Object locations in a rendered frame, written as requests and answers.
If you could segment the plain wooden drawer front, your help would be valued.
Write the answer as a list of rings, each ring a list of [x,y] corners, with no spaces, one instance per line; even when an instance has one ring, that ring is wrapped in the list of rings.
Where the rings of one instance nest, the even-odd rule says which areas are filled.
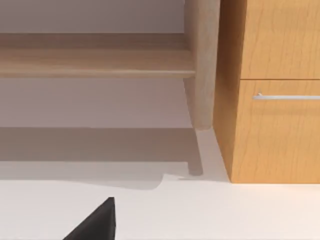
[[[241,77],[320,79],[320,0],[247,0]]]

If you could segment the pale wooden open shelf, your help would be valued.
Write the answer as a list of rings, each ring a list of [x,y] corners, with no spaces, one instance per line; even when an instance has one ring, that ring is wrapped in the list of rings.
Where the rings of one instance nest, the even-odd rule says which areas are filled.
[[[0,78],[182,78],[192,126],[213,124],[221,0],[185,0],[182,33],[0,33]]]

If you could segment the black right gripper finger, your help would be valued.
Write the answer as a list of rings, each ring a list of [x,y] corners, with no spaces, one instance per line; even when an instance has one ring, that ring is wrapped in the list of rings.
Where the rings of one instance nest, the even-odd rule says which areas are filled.
[[[108,197],[62,240],[115,240],[115,198]]]

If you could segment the orange wooden cupboard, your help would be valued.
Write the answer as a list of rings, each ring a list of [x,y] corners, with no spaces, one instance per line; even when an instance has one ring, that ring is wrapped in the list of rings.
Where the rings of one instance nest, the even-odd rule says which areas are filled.
[[[241,77],[247,0],[221,0],[213,128],[231,181]]]

